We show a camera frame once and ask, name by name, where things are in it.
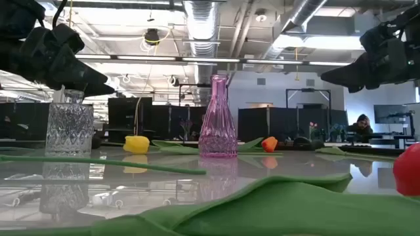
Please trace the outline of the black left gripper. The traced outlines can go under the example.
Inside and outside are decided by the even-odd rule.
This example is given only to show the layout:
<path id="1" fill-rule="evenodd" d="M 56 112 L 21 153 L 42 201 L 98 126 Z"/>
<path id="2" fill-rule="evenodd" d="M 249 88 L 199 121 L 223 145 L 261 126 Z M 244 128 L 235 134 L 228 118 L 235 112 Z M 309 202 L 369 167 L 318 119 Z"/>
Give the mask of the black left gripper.
<path id="1" fill-rule="evenodd" d="M 84 47 L 79 34 L 65 24 L 33 28 L 25 39 L 0 31 L 0 70 L 50 89 L 78 90 L 84 97 L 113 94 L 115 89 L 103 84 L 108 80 L 104 74 L 75 57 Z"/>

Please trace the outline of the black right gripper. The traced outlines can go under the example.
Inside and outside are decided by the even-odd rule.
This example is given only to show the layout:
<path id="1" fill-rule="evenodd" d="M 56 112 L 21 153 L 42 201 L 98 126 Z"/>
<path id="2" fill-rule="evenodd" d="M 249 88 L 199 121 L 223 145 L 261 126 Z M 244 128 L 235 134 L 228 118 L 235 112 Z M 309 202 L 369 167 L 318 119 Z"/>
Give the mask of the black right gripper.
<path id="1" fill-rule="evenodd" d="M 420 13 L 383 22 L 366 31 L 360 42 L 366 53 L 347 66 L 322 73 L 321 80 L 348 87 L 351 94 L 420 80 Z"/>

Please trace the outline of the yellow artificial tulip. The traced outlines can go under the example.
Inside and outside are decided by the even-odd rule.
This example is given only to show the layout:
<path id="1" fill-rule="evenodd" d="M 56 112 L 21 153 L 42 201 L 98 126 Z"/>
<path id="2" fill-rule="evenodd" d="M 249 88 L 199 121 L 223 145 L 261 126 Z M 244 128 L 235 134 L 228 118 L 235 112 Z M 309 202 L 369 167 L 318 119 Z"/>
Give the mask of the yellow artificial tulip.
<path id="1" fill-rule="evenodd" d="M 267 151 L 258 145 L 263 141 L 263 138 L 257 138 L 250 142 L 237 146 L 237 151 L 240 155 L 282 155 L 279 151 Z M 123 149 L 133 154 L 147 154 L 149 151 L 160 151 L 170 153 L 171 155 L 197 155 L 200 150 L 198 147 L 184 146 L 181 143 L 152 140 L 145 136 L 126 136 Z"/>

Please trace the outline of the orange artificial tulip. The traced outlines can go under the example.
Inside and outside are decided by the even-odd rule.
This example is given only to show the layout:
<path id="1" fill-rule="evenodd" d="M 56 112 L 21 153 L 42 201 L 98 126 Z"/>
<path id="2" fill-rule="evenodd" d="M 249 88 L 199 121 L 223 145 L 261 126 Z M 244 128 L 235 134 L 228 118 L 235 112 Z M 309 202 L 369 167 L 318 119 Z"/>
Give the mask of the orange artificial tulip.
<path id="1" fill-rule="evenodd" d="M 278 140 L 271 136 L 257 138 L 238 146 L 238 152 L 267 152 L 273 153 L 278 145 Z"/>

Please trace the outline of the pink ribbed glass vase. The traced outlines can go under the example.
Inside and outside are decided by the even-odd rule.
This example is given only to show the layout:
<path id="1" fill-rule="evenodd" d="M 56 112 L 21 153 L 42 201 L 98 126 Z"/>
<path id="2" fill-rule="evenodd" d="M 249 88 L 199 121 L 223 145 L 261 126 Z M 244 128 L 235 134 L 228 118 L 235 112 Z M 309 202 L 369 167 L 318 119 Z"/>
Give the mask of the pink ribbed glass vase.
<path id="1" fill-rule="evenodd" d="M 200 131 L 198 149 L 201 157 L 236 158 L 238 140 L 228 107 L 226 75 L 211 76 L 211 98 Z"/>

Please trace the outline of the red artificial tulip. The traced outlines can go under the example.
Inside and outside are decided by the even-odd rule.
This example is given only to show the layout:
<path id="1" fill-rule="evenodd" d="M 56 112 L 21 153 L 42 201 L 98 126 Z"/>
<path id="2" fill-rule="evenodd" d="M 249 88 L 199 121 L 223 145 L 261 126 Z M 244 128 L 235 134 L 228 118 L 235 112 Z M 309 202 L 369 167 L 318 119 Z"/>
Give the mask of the red artificial tulip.
<path id="1" fill-rule="evenodd" d="M 420 153 L 89 157 L 204 169 L 0 162 L 0 236 L 420 236 Z"/>

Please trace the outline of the clear cut-glass vase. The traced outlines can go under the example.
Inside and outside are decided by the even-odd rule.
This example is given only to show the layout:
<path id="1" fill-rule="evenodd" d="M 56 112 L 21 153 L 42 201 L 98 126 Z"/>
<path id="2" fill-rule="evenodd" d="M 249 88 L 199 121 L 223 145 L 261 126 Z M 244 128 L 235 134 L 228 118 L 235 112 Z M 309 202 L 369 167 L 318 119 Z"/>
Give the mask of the clear cut-glass vase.
<path id="1" fill-rule="evenodd" d="M 84 93 L 65 89 L 49 105 L 45 138 L 47 157 L 89 157 L 94 135 L 94 108 L 83 103 Z"/>

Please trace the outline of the white building column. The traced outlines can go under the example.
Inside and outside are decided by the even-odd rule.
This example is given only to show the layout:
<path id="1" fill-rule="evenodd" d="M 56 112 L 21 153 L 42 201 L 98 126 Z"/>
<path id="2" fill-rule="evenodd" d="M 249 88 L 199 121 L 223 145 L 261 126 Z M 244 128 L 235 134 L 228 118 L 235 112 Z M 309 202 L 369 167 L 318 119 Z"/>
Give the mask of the white building column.
<path id="1" fill-rule="evenodd" d="M 53 103 L 64 103 L 65 102 L 65 88 L 62 87 L 60 90 L 55 90 L 52 94 Z"/>

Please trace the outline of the person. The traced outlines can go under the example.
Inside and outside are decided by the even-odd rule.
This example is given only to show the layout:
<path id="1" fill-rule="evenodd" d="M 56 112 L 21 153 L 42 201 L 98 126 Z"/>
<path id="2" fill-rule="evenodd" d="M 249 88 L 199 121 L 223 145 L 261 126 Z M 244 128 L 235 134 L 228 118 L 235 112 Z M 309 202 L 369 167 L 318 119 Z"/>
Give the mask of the person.
<path id="1" fill-rule="evenodd" d="M 348 126 L 347 131 L 359 134 L 361 136 L 373 134 L 373 129 L 371 128 L 370 120 L 365 114 L 361 114 L 355 123 Z"/>

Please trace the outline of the black computer monitor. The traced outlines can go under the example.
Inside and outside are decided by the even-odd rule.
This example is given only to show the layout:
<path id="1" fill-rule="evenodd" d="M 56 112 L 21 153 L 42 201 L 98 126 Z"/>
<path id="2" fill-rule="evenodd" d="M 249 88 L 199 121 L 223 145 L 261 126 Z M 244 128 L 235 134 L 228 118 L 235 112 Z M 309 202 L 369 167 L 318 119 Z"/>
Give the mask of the black computer monitor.
<path id="1" fill-rule="evenodd" d="M 126 136 L 151 137 L 152 98 L 109 98 L 108 128 L 111 142 L 124 143 Z"/>

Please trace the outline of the dark office desk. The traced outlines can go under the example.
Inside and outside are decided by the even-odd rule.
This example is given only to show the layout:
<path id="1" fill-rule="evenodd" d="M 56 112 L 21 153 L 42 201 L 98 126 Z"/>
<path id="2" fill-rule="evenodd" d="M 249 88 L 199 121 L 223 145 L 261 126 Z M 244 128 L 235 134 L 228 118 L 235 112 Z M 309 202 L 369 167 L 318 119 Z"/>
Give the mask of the dark office desk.
<path id="1" fill-rule="evenodd" d="M 366 139 L 368 140 L 368 143 L 373 146 L 390 146 L 394 149 L 405 149 L 416 141 L 414 136 L 396 132 L 373 133 L 366 136 Z"/>

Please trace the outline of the black ceiling dome device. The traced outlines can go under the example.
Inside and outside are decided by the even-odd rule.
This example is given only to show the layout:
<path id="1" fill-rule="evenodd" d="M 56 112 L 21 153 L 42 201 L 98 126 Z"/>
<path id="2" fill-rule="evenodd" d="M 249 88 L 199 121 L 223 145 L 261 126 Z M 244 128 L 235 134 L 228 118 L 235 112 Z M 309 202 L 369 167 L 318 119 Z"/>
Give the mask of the black ceiling dome device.
<path id="1" fill-rule="evenodd" d="M 150 46 L 156 46 L 159 44 L 159 35 L 158 35 L 158 29 L 156 28 L 148 28 L 146 33 L 144 34 L 144 40 L 146 44 Z"/>

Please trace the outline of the artificial flower long green stem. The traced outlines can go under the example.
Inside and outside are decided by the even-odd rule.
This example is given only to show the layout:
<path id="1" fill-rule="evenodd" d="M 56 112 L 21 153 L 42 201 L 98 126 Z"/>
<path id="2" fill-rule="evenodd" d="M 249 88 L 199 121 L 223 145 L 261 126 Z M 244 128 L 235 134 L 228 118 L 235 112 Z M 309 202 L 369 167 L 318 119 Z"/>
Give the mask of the artificial flower long green stem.
<path id="1" fill-rule="evenodd" d="M 156 170 L 162 172 L 171 172 L 177 174 L 187 175 L 206 175 L 207 171 L 204 169 L 187 169 L 187 168 L 175 168 L 170 167 L 169 164 L 158 165 L 148 163 L 135 163 L 132 161 L 123 161 L 112 159 L 108 156 L 107 159 L 95 159 L 91 157 L 80 157 L 80 156 L 47 156 L 47 155 L 6 155 L 6 151 L 29 151 L 30 149 L 20 147 L 0 147 L 0 162 L 7 161 L 25 161 L 25 162 L 42 162 L 42 163 L 87 163 L 87 164 L 99 164 L 99 165 L 113 165 L 120 167 L 132 167 L 132 168 L 143 168 L 146 170 Z"/>

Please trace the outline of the black rounded object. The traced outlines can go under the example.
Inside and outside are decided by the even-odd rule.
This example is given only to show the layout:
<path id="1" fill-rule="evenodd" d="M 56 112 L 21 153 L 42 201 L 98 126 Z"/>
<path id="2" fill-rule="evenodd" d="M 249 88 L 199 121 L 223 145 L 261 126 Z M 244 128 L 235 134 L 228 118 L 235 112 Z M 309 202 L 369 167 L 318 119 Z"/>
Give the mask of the black rounded object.
<path id="1" fill-rule="evenodd" d="M 296 150 L 312 150 L 312 142 L 306 137 L 296 137 L 293 141 L 293 148 Z"/>

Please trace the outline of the wide black partition panel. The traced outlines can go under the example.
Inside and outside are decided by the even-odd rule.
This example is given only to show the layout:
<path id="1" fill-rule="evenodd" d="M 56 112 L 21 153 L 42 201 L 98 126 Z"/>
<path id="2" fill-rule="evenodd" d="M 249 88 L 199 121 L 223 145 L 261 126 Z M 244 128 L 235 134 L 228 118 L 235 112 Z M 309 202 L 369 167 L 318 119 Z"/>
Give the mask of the wide black partition panel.
<path id="1" fill-rule="evenodd" d="M 319 138 L 330 138 L 348 125 L 347 112 L 331 110 L 332 125 L 328 126 L 328 109 L 309 108 L 246 108 L 238 110 L 238 139 L 248 142 L 273 136 L 279 141 L 303 136 L 309 139 L 309 123 L 317 123 Z"/>

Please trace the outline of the long ceiling light bar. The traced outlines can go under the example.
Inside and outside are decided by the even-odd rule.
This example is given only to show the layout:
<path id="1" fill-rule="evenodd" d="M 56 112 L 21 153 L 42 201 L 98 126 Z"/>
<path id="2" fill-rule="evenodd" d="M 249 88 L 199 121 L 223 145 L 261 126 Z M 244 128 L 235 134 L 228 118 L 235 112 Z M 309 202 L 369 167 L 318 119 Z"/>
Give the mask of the long ceiling light bar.
<path id="1" fill-rule="evenodd" d="M 347 66 L 349 62 L 322 62 L 303 60 L 262 60 L 249 58 L 206 58 L 206 57 L 181 57 L 181 56 L 129 56 L 105 54 L 76 54 L 82 60 L 123 60 L 136 62 L 198 62 L 198 63 L 227 63 L 227 64 L 262 64 L 262 65 L 294 65 L 294 66 Z"/>

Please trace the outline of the wall-mounted dark screen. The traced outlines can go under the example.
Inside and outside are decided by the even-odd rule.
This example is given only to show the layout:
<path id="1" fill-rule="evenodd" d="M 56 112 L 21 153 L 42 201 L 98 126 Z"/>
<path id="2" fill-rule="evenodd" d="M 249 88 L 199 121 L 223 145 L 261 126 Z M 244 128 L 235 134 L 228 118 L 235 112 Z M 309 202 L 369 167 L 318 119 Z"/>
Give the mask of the wall-mounted dark screen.
<path id="1" fill-rule="evenodd" d="M 411 115 L 406 105 L 374 105 L 376 124 L 404 124 Z"/>

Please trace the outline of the silver smooth ventilation duct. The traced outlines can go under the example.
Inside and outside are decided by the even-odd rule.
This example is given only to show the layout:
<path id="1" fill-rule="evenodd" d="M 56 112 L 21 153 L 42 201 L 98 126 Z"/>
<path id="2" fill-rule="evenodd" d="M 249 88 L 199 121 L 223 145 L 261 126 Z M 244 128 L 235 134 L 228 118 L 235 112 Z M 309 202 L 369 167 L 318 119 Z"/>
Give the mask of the silver smooth ventilation duct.
<path id="1" fill-rule="evenodd" d="M 272 27 L 272 43 L 261 59 L 274 60 L 288 48 L 295 49 L 303 46 L 303 34 L 314 15 L 328 2 L 328 0 L 295 0 L 293 7 L 279 15 Z"/>

